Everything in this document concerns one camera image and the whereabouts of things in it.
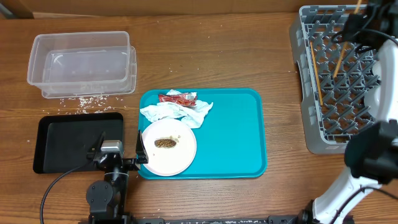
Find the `wooden chopstick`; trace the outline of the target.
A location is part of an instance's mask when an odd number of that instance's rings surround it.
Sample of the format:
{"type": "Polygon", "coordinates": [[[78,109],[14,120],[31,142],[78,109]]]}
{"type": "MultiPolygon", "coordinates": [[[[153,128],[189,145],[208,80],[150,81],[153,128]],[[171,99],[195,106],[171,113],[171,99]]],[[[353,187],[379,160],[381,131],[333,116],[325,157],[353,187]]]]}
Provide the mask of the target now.
{"type": "Polygon", "coordinates": [[[310,50],[311,50],[311,55],[312,55],[314,76],[315,76],[315,81],[316,81],[317,90],[318,90],[318,99],[319,99],[319,102],[320,102],[320,106],[322,107],[323,106],[322,89],[321,89],[321,86],[320,86],[320,80],[319,80],[318,69],[317,69],[317,62],[315,60],[315,51],[314,51],[312,42],[310,42],[310,50]]]}
{"type": "MultiPolygon", "coordinates": [[[[355,8],[353,14],[357,14],[359,12],[360,7],[361,7],[361,3],[362,3],[362,0],[358,0],[358,2],[356,4],[356,8],[355,8]]],[[[341,52],[340,52],[339,59],[338,59],[337,64],[336,64],[335,71],[333,72],[333,78],[337,77],[337,74],[338,74],[338,71],[339,71],[339,69],[341,67],[341,63],[343,61],[347,46],[348,46],[348,42],[344,42],[343,47],[342,47],[341,52]]]]}

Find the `red snack wrapper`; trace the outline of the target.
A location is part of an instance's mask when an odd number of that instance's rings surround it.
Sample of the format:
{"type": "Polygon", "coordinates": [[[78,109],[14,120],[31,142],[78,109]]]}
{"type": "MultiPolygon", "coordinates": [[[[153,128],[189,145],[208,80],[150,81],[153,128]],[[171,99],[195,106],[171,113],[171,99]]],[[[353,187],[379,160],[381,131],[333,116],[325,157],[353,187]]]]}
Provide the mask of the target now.
{"type": "Polygon", "coordinates": [[[176,95],[158,95],[160,102],[175,103],[180,106],[195,106],[197,101],[197,94],[193,93],[180,93],[176,95]]]}

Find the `white cup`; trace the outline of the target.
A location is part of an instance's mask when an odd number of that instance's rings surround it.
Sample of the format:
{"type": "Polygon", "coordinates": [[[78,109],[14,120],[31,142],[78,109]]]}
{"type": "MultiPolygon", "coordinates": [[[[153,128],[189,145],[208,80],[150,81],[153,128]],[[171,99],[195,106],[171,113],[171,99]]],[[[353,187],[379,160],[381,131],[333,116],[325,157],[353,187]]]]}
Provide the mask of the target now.
{"type": "Polygon", "coordinates": [[[380,80],[381,79],[381,64],[380,64],[380,61],[375,62],[371,70],[372,70],[372,74],[374,76],[377,76],[378,79],[380,80]]]}

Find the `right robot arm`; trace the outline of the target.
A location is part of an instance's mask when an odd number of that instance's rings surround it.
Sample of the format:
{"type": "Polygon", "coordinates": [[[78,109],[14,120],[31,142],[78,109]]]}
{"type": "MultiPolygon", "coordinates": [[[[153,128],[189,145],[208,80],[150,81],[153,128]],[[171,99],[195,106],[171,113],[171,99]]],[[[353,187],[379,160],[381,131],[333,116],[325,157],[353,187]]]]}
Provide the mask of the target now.
{"type": "Polygon", "coordinates": [[[297,223],[352,223],[349,212],[397,178],[397,2],[304,6],[290,28],[308,150],[345,168],[297,223]]]}

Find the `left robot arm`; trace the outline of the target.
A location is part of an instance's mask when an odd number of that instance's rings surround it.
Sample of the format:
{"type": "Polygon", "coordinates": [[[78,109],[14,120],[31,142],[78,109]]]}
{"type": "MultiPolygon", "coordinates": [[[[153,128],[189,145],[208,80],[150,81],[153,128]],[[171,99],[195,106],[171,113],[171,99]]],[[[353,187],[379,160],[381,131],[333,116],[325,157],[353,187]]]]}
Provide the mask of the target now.
{"type": "Polygon", "coordinates": [[[139,171],[149,158],[142,140],[142,132],[137,134],[136,156],[124,157],[123,143],[120,140],[106,140],[102,133],[88,150],[88,159],[96,169],[104,172],[104,179],[93,182],[86,191],[86,201],[90,206],[89,223],[137,223],[125,211],[127,187],[130,171],[139,171]]]}

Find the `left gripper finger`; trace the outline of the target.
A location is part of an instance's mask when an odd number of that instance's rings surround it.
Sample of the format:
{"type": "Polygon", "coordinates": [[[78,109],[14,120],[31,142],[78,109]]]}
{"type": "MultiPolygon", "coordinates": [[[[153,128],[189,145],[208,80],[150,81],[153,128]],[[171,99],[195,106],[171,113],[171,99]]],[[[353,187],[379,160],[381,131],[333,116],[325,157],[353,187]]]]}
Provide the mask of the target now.
{"type": "Polygon", "coordinates": [[[104,142],[105,136],[106,136],[106,132],[103,131],[99,135],[98,139],[92,145],[92,147],[90,149],[90,152],[97,152],[97,151],[99,151],[101,149],[101,146],[102,146],[102,143],[104,142]]]}
{"type": "Polygon", "coordinates": [[[136,159],[138,164],[147,164],[149,161],[144,141],[142,137],[142,131],[138,130],[137,143],[136,143],[136,159]]]}

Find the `grey shallow bowl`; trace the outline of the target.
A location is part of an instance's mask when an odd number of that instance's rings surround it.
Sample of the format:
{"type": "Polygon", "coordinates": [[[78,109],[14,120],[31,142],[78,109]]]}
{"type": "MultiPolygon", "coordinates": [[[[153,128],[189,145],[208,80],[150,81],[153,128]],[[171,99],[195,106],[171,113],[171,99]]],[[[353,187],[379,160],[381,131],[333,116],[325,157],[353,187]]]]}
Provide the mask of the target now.
{"type": "Polygon", "coordinates": [[[380,89],[378,86],[368,90],[364,96],[364,105],[369,107],[368,113],[375,119],[379,109],[379,96],[380,89]]]}

